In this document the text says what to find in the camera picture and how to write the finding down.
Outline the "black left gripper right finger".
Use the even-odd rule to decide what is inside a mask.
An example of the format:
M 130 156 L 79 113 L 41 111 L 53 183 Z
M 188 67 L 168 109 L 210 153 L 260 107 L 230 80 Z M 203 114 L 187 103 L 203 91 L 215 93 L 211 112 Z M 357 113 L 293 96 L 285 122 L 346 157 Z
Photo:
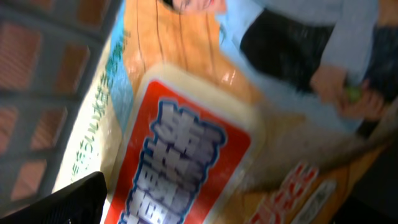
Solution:
M 397 224 L 397 149 L 376 159 L 331 222 Z

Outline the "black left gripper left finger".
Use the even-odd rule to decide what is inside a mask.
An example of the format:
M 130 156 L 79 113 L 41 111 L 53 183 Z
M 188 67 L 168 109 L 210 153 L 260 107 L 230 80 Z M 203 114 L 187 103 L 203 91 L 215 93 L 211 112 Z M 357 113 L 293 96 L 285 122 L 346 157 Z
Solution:
M 96 171 L 2 218 L 1 224 L 100 224 L 106 196 L 104 174 Z

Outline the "orange snack bag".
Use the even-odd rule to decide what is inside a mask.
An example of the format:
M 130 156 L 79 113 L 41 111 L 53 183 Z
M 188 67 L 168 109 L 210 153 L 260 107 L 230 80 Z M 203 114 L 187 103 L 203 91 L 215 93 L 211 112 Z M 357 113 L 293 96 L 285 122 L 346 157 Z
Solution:
M 397 103 L 351 131 L 226 57 L 211 14 L 124 1 L 54 190 L 103 173 L 101 223 L 327 223 L 397 136 Z

